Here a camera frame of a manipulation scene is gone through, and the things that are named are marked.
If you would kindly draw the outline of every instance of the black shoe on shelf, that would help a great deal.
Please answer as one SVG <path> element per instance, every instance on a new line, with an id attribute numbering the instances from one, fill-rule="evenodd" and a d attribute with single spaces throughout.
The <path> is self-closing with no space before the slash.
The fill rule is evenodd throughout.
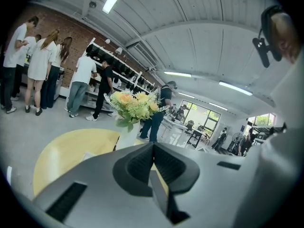
<path id="1" fill-rule="evenodd" d="M 40 116 L 41 113 L 42 113 L 42 109 L 40 108 L 38 112 L 36 111 L 36 116 Z"/>

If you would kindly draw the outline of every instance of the desk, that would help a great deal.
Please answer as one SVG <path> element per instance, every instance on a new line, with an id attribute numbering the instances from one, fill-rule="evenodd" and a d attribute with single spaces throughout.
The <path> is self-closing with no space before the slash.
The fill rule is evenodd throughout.
<path id="1" fill-rule="evenodd" d="M 193 144 L 193 146 L 196 148 L 198 146 L 199 142 L 200 142 L 200 138 L 202 136 L 204 136 L 204 133 L 199 131 L 199 130 L 196 130 L 196 129 L 192 129 L 192 130 L 193 130 L 193 133 L 192 133 L 191 137 L 189 138 L 189 140 L 187 141 L 187 143 L 191 143 L 190 139 L 193 137 L 194 134 L 195 134 L 195 136 L 199 135 L 200 137 L 199 137 L 198 141 L 196 142 L 196 144 Z"/>
<path id="2" fill-rule="evenodd" d="M 188 128 L 182 124 L 179 123 L 175 123 L 173 121 L 171 121 L 168 117 L 164 117 L 163 118 L 164 121 L 166 122 L 166 124 L 162 123 L 162 125 L 166 128 L 163 133 L 162 133 L 162 137 L 165 134 L 166 130 L 168 129 L 169 131 L 171 131 L 172 128 L 178 128 L 181 129 L 181 134 L 179 135 L 179 137 L 176 139 L 176 144 L 178 143 L 180 137 L 182 136 L 182 134 L 184 133 L 185 130 L 187 130 Z"/>
<path id="3" fill-rule="evenodd" d="M 33 188 L 37 196 L 47 185 L 77 166 L 86 152 L 94 155 L 113 151 L 118 132 L 106 129 L 80 129 L 50 142 L 40 154 L 34 169 Z"/>

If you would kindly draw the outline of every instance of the red brick wall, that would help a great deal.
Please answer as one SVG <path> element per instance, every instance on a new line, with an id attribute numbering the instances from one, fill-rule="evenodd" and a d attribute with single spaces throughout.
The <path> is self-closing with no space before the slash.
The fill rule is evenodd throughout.
<path id="1" fill-rule="evenodd" d="M 95 43 L 102 46 L 106 40 L 106 37 L 62 13 L 39 5 L 28 5 L 23 10 L 19 18 L 16 19 L 15 24 L 12 26 L 12 30 L 9 33 L 9 39 L 12 36 L 14 30 L 20 24 L 24 23 L 30 17 L 35 15 L 39 17 L 39 23 L 36 28 L 34 28 L 32 31 L 27 32 L 27 36 L 40 34 L 42 38 L 45 38 L 52 30 L 59 29 L 60 34 L 58 43 L 61 43 L 66 37 L 73 38 L 72 46 L 70 49 L 70 56 L 68 57 L 66 63 L 63 65 L 65 68 L 65 73 L 62 86 L 68 88 L 77 60 L 82 56 L 90 41 L 95 37 Z M 114 52 L 118 46 L 111 42 L 108 45 L 106 44 L 105 48 Z M 127 55 L 124 55 L 124 53 L 118 55 L 117 57 L 122 61 L 125 61 L 127 59 L 126 64 L 137 72 L 143 70 L 136 62 L 131 60 Z M 159 83 L 150 74 L 143 73 L 143 76 L 150 82 L 155 82 L 156 85 L 159 85 Z"/>

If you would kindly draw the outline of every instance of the floor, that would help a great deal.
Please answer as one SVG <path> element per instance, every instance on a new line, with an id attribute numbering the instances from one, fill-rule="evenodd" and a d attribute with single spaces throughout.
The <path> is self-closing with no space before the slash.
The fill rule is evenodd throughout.
<path id="1" fill-rule="evenodd" d="M 12 167 L 11 185 L 12 187 L 25 195 L 30 200 L 34 197 L 32 180 L 36 161 L 45 148 L 56 137 L 77 129 L 103 128 L 113 131 L 120 131 L 115 126 L 114 118 L 107 113 L 101 113 L 98 121 L 90 122 L 85 119 L 92 109 L 81 107 L 79 116 L 70 118 L 64 110 L 65 99 L 56 100 L 52 109 L 44 110 L 41 116 L 35 116 L 35 108 L 31 109 L 29 114 L 24 111 L 24 93 L 25 88 L 21 89 L 19 101 L 13 102 L 17 111 L 6 114 L 0 111 L 0 158 L 1 169 L 6 175 L 8 166 Z M 163 135 L 165 128 L 160 127 L 158 141 L 166 143 L 175 143 L 180 133 L 167 133 Z M 191 144 L 186 144 L 188 136 L 183 134 L 176 144 L 182 148 L 194 149 Z M 197 150 L 206 152 L 212 150 L 210 146 L 199 143 Z"/>

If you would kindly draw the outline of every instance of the ceiling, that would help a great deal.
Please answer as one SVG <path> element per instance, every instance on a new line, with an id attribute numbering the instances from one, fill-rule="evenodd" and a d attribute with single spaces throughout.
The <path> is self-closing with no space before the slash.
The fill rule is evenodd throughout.
<path id="1" fill-rule="evenodd" d="M 269 55 L 271 65 L 264 68 L 252 38 L 259 32 L 260 14 L 275 0 L 118 0 L 109 14 L 102 12 L 106 0 L 33 1 L 99 30 L 149 68 L 152 65 L 134 47 L 140 42 L 157 63 L 153 74 L 164 82 L 176 81 L 180 92 L 223 106 L 238 117 L 274 111 L 270 93 L 288 65 Z M 96 8 L 89 7 L 91 1 Z M 219 81 L 254 95 L 225 88 Z"/>

